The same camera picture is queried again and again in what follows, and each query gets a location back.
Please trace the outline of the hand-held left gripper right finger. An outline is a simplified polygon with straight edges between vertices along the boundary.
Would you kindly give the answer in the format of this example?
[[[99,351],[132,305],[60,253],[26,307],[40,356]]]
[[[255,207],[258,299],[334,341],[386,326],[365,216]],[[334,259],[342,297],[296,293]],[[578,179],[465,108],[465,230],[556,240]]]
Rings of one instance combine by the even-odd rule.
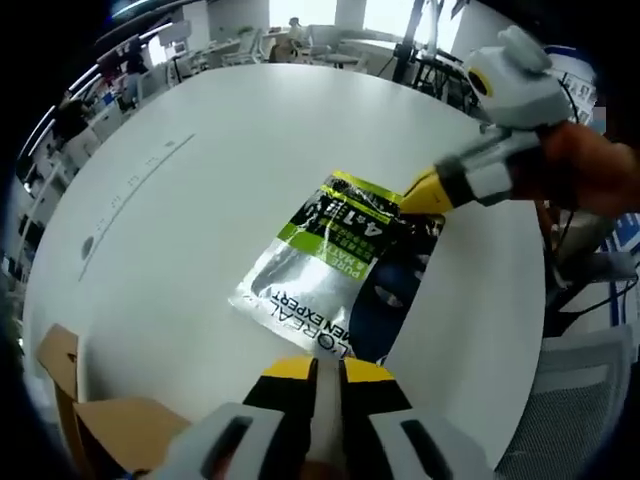
[[[384,367],[342,362],[343,451],[351,479],[491,479],[483,448],[411,405]]]

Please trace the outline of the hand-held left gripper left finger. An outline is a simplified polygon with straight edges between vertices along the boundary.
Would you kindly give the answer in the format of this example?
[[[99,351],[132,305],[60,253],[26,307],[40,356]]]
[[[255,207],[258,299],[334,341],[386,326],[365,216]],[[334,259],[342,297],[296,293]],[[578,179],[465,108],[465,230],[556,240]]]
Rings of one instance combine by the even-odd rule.
[[[296,479],[311,441],[318,360],[280,359],[240,403],[227,402],[172,440],[166,479]]]

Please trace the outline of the person's right hand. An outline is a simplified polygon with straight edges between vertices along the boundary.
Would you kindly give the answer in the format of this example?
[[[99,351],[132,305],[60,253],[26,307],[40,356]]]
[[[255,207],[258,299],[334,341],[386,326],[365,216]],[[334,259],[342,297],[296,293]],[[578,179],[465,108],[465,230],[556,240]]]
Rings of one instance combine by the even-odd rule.
[[[639,211],[639,152],[571,122],[538,134],[542,158],[518,172],[512,197],[616,218]]]

